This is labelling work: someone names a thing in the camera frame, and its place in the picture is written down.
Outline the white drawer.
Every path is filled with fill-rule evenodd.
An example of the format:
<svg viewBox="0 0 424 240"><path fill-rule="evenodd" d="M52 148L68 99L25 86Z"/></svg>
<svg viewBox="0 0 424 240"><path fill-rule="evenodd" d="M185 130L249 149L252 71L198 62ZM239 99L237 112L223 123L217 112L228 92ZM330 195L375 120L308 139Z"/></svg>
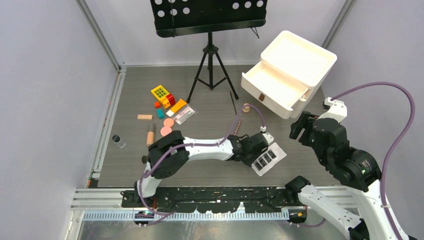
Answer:
<svg viewBox="0 0 424 240"><path fill-rule="evenodd" d="M241 74L241 87L283 119L297 118L307 101L307 87L261 61Z"/></svg>

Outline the pink round puff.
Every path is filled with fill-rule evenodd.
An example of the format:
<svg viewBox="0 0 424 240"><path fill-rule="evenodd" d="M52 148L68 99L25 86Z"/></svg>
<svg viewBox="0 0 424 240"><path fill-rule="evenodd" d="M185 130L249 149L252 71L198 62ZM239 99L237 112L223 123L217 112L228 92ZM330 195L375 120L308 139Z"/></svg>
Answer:
<svg viewBox="0 0 424 240"><path fill-rule="evenodd" d="M171 128L174 124L175 124L175 121L174 121L172 118L166 118L166 119L163 121L163 125L164 125L165 127L169 127L169 128Z"/></svg>
<svg viewBox="0 0 424 240"><path fill-rule="evenodd" d="M161 128L161 130L160 130L160 134L161 134L163 137L165 137L165 136L167 136L168 134L170 134L172 131L173 131L173 130L172 130L172 128L171 128L171 127L169 127L169 126L164 126L164 127L162 127L162 128Z"/></svg>

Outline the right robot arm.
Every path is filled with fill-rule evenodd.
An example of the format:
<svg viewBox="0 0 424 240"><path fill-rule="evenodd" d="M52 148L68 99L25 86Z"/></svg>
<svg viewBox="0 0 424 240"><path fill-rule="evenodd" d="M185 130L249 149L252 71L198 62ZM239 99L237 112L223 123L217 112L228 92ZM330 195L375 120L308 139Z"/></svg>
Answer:
<svg viewBox="0 0 424 240"><path fill-rule="evenodd" d="M285 185L288 203L312 207L348 240L413 239L393 216L386 215L377 160L370 153L351 147L346 128L336 119L304 111L291 124L289 138L313 149L319 163L352 195L360 215L342 208L300 175Z"/></svg>

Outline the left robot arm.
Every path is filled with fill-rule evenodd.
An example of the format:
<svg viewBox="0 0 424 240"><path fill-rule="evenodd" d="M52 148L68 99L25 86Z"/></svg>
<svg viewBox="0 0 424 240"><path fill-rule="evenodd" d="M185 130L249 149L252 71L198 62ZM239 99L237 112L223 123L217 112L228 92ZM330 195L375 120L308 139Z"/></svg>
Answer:
<svg viewBox="0 0 424 240"><path fill-rule="evenodd" d="M268 132L253 136L230 134L219 139L194 139L184 137L179 130L172 131L150 145L148 154L142 157L145 170L136 182L134 200L141 207L148 207L161 181L173 176L188 162L234 161L250 167L274 140Z"/></svg>

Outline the wooden knob figure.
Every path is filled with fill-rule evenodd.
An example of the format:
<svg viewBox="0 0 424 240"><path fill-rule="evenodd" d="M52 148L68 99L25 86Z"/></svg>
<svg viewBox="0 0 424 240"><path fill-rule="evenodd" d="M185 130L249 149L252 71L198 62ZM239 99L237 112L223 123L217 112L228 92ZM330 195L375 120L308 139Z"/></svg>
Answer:
<svg viewBox="0 0 424 240"><path fill-rule="evenodd" d="M250 111L250 105L248 103L245 103L243 105L242 112L248 113L249 111Z"/></svg>

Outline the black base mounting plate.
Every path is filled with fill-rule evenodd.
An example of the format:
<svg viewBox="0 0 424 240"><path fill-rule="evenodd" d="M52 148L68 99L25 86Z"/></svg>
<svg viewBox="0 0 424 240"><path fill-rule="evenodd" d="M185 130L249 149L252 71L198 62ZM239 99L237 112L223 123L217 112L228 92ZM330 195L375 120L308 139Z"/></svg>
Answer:
<svg viewBox="0 0 424 240"><path fill-rule="evenodd" d="M284 207L305 206L291 191L270 186L158 187L144 201L161 213L234 213L239 207L249 214L277 213Z"/></svg>

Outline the white drawer organizer box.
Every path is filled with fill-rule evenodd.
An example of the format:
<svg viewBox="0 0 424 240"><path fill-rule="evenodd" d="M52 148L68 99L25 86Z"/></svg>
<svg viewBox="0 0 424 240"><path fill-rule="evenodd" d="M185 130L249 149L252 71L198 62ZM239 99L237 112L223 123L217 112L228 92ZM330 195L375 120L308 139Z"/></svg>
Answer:
<svg viewBox="0 0 424 240"><path fill-rule="evenodd" d="M337 55L291 31L284 30L262 51L261 61L295 84L315 93L337 60Z"/></svg>

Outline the clear false lashes pack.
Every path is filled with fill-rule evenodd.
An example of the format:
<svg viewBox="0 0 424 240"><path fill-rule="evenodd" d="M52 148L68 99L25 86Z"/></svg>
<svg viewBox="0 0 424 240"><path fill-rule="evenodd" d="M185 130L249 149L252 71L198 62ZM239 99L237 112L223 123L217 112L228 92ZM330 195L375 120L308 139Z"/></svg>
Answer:
<svg viewBox="0 0 424 240"><path fill-rule="evenodd" d="M183 124L187 119L189 119L192 115L196 114L197 111L193 109L189 104L185 105L182 109L178 111L178 113L173 116L173 120L178 125Z"/></svg>

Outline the orange white tube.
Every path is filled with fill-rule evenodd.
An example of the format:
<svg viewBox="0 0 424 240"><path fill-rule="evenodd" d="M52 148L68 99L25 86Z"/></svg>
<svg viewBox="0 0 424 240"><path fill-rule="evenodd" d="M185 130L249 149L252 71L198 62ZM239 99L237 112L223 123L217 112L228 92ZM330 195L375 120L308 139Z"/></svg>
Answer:
<svg viewBox="0 0 424 240"><path fill-rule="evenodd" d="M172 117L174 114L176 114L181 108L183 108L187 103L180 99L177 103L175 103L167 112L166 115L168 117Z"/></svg>

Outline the red orange toy block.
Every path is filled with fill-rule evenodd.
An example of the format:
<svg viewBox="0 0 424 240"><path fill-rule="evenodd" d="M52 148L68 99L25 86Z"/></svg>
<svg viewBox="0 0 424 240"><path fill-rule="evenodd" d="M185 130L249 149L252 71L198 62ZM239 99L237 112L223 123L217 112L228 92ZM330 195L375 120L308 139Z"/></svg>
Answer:
<svg viewBox="0 0 424 240"><path fill-rule="evenodd" d="M160 101L165 109L173 106L176 103L175 98L171 93L164 96Z"/></svg>

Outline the tan foundation bottle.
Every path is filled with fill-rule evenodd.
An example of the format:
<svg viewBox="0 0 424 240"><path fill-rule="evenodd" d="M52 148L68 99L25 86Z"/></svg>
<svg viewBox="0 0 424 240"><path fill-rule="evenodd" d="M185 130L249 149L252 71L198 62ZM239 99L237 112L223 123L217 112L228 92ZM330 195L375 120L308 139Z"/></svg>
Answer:
<svg viewBox="0 0 424 240"><path fill-rule="evenodd" d="M149 147L152 145L155 141L155 129L156 126L154 123L150 123L147 129L147 135L146 135L146 146Z"/></svg>

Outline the yellow green toy block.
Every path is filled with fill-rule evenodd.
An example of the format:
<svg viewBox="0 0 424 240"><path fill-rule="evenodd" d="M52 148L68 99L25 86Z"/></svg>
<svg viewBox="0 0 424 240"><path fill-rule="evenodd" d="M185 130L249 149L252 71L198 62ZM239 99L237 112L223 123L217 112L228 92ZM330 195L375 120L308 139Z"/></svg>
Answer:
<svg viewBox="0 0 424 240"><path fill-rule="evenodd" d="M162 85L158 85L150 92L158 101L161 101L163 98L166 98L170 94Z"/></svg>

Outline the beige rectangular block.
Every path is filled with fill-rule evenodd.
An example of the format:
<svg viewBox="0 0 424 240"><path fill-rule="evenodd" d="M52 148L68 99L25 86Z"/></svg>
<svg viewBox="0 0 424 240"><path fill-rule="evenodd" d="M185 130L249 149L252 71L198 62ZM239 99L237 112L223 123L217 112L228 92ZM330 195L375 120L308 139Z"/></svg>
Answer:
<svg viewBox="0 0 424 240"><path fill-rule="evenodd" d="M138 120L152 120L153 115L152 114L138 114L137 119Z"/></svg>

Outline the clear small cup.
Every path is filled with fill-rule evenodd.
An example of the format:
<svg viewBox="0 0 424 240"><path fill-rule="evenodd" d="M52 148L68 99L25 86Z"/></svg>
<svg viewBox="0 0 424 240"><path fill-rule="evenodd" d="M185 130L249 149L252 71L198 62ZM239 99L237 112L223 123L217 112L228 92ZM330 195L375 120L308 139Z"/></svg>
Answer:
<svg viewBox="0 0 424 240"><path fill-rule="evenodd" d="M126 142L117 134L113 135L111 139L120 149L123 149L127 145Z"/></svg>

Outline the black music stand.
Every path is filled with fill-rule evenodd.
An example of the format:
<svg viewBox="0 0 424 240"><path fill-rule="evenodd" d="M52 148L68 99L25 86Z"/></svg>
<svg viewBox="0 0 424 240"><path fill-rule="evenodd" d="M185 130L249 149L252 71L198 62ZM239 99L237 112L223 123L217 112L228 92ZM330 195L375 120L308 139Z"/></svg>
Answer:
<svg viewBox="0 0 424 240"><path fill-rule="evenodd" d="M267 0L152 0L156 34L161 38L174 38L207 34L207 44L186 99L191 101L197 83L214 90L228 82L235 100L239 96L229 77L219 48L214 45L213 33L257 28L266 23Z"/></svg>

